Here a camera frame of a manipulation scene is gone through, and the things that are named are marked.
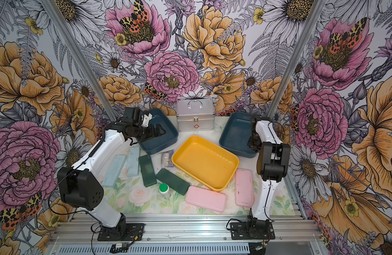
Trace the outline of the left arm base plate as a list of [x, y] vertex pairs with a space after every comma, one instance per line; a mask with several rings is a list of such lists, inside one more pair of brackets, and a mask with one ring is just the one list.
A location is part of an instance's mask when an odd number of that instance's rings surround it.
[[114, 228], [101, 227], [97, 240], [100, 242], [141, 241], [145, 224], [125, 223]]

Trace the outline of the dark green pencil case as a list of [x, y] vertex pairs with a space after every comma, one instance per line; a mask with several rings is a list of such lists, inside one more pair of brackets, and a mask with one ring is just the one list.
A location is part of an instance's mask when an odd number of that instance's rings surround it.
[[142, 174], [143, 185], [147, 188], [157, 183], [155, 171], [150, 155], [144, 155], [138, 158]]

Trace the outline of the teal storage tray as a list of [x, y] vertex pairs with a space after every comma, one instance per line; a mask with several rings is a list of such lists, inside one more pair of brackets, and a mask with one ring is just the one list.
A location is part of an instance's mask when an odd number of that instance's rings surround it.
[[149, 155], [163, 151], [173, 145], [178, 138], [178, 130], [162, 110], [154, 108], [148, 111], [152, 115], [149, 124], [159, 131], [160, 136], [140, 142], [140, 147]]
[[219, 145], [237, 156], [254, 158], [257, 153], [248, 145], [252, 136], [252, 117], [249, 113], [232, 113], [221, 134]]

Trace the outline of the silver metal first-aid case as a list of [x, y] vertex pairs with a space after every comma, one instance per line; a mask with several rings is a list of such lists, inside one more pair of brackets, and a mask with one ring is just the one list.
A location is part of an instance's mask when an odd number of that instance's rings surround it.
[[177, 102], [179, 132], [214, 129], [215, 107], [211, 99], [187, 99]]

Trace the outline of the yellow storage tray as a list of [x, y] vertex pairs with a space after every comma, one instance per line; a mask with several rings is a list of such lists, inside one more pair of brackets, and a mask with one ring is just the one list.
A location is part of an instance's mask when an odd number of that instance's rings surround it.
[[190, 136], [174, 152], [172, 162], [212, 191], [220, 192], [230, 183], [239, 158], [200, 136]]

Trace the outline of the dark green pencil case slanted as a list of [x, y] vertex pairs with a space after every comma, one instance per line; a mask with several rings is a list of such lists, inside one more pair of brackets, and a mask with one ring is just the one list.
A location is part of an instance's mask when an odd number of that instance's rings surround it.
[[188, 182], [166, 169], [161, 169], [156, 174], [156, 178], [182, 196], [186, 195], [188, 188], [191, 186]]

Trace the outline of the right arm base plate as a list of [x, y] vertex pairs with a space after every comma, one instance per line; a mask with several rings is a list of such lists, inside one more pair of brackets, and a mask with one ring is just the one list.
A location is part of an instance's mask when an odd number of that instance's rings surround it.
[[271, 223], [264, 227], [247, 227], [246, 222], [230, 222], [227, 226], [232, 240], [264, 240], [271, 241], [276, 239], [275, 231]]

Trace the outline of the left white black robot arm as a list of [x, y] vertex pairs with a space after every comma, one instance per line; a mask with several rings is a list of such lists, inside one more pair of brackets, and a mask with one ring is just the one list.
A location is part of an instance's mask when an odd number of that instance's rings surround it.
[[121, 241], [128, 235], [126, 217], [104, 199], [98, 173], [106, 161], [126, 141], [130, 145], [161, 137], [166, 130], [160, 124], [143, 125], [142, 121], [115, 121], [102, 129], [101, 139], [71, 167], [62, 167], [59, 178], [63, 203], [79, 208], [100, 224], [100, 235], [107, 241]]

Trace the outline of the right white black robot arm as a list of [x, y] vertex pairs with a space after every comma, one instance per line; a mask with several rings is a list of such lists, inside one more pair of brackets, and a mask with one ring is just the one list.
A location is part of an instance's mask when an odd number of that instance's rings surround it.
[[287, 175], [291, 147], [278, 137], [268, 117], [253, 116], [251, 129], [248, 145], [259, 153], [257, 174], [261, 183], [247, 217], [247, 235], [253, 240], [270, 240], [273, 238], [270, 205], [277, 186]]

